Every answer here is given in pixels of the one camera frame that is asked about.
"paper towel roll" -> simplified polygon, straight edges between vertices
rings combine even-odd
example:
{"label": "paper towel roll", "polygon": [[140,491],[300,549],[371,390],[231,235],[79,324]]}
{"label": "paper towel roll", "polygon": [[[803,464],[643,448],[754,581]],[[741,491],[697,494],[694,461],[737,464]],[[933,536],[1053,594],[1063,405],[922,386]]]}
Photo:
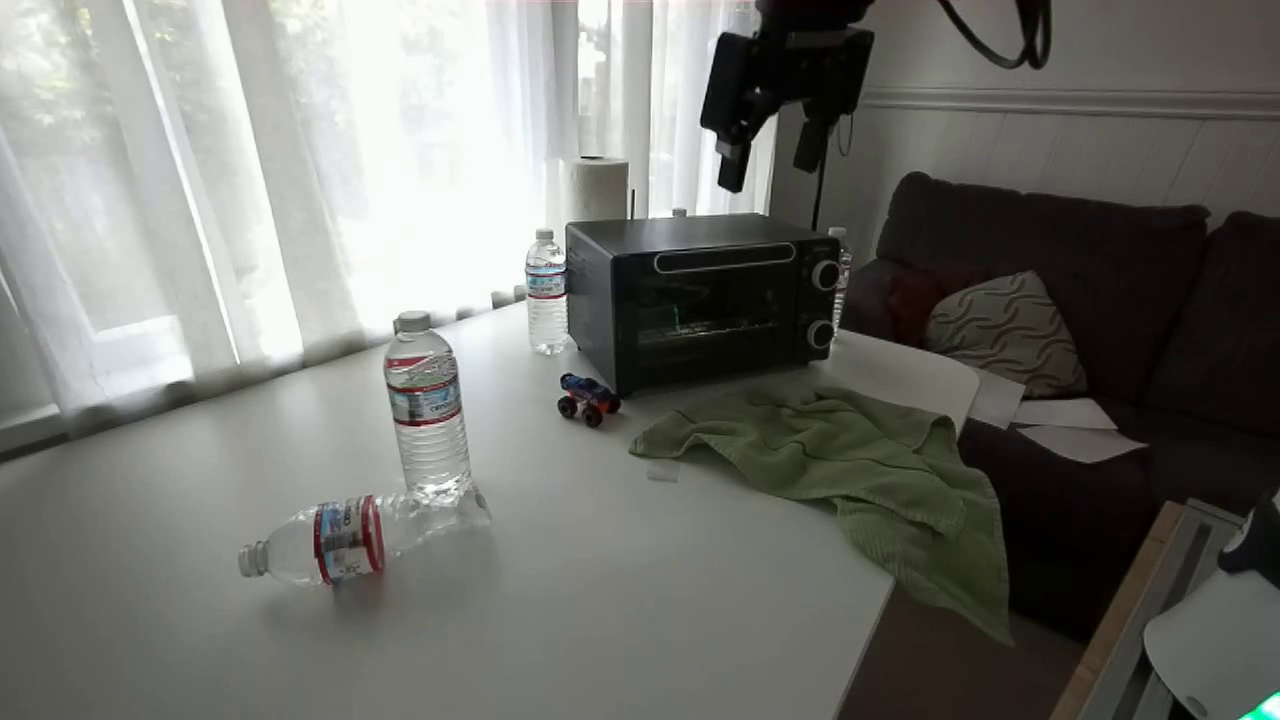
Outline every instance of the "paper towel roll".
{"label": "paper towel roll", "polygon": [[562,175],[564,225],[628,219],[628,162],[609,154],[581,154]]}

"toaster oven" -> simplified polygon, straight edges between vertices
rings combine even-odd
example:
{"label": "toaster oven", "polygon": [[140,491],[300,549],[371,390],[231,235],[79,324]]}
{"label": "toaster oven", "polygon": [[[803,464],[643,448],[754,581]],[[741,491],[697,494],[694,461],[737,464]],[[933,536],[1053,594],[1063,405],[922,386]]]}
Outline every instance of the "toaster oven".
{"label": "toaster oven", "polygon": [[569,337],[621,390],[829,354],[840,244],[768,214],[564,226]]}

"toaster oven knob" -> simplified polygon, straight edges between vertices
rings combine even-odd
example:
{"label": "toaster oven knob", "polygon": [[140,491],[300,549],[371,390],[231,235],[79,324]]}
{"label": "toaster oven knob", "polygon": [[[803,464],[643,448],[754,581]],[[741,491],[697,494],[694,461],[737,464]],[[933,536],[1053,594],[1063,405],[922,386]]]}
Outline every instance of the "toaster oven knob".
{"label": "toaster oven knob", "polygon": [[812,351],[829,351],[829,342],[831,342],[831,319],[812,319],[808,324],[808,348]]}
{"label": "toaster oven knob", "polygon": [[812,278],[818,292],[838,292],[840,262],[838,258],[820,258],[820,262],[812,262],[808,278]]}

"toaster oven door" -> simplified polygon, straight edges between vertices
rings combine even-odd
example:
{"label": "toaster oven door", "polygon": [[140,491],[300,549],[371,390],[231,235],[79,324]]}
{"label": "toaster oven door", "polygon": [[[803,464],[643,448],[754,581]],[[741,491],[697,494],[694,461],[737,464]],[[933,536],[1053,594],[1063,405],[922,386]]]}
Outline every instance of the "toaster oven door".
{"label": "toaster oven door", "polygon": [[643,382],[799,358],[796,262],[714,262],[638,276]]}

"floor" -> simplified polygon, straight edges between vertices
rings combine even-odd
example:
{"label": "floor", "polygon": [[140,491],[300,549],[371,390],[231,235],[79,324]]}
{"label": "floor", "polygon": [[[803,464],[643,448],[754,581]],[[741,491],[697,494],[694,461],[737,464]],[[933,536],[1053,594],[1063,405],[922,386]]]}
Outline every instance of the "floor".
{"label": "floor", "polygon": [[952,611],[892,594],[840,720],[1029,720],[1050,717],[1085,645],[1011,618],[1005,646]]}

